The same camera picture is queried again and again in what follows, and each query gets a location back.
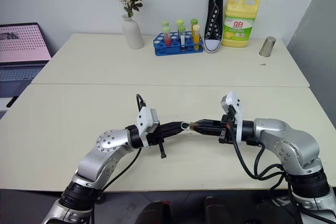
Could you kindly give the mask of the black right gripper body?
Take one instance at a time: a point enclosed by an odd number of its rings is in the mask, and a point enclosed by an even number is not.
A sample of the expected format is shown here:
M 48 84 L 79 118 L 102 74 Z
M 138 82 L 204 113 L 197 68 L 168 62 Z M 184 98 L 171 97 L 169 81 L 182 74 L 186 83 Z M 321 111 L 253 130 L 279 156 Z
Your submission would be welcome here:
M 236 139 L 235 114 L 236 111 L 234 107 L 230 105 L 228 112 L 222 116 L 220 121 L 222 131 L 218 139 L 219 143 L 233 144 L 233 140 Z

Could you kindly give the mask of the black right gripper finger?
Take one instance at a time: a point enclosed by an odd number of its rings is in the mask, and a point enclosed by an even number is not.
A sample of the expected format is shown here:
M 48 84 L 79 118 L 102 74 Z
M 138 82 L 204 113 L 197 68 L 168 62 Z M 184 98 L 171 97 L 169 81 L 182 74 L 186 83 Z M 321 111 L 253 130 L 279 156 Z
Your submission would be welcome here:
M 203 135 L 212 135 L 212 136 L 220 136 L 222 133 L 221 128 L 213 128 L 213 127 L 198 127 L 196 132 Z
M 204 128 L 222 128 L 223 124 L 219 120 L 202 119 L 196 122 L 199 127 Z

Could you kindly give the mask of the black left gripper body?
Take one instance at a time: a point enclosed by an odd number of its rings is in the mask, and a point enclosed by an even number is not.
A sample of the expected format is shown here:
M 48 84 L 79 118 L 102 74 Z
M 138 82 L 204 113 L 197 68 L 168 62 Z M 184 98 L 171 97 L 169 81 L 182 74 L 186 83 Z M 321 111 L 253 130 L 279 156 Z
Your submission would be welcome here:
M 166 153 L 163 147 L 164 143 L 164 126 L 158 125 L 153 133 L 148 133 L 146 139 L 149 146 L 158 145 L 160 149 L 161 158 L 166 158 Z

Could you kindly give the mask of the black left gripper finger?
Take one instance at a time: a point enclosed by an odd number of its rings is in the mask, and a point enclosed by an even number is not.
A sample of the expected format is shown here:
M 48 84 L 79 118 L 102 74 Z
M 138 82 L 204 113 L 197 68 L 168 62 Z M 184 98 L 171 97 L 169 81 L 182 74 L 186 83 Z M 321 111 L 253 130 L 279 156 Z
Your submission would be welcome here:
M 182 128 L 183 130 L 187 130 L 187 122 L 170 122 L 162 125 L 162 131 L 173 128 Z
M 173 129 L 167 129 L 163 131 L 163 138 L 168 138 L 171 136 L 175 136 L 183 132 L 184 130 L 182 128 L 173 128 Z

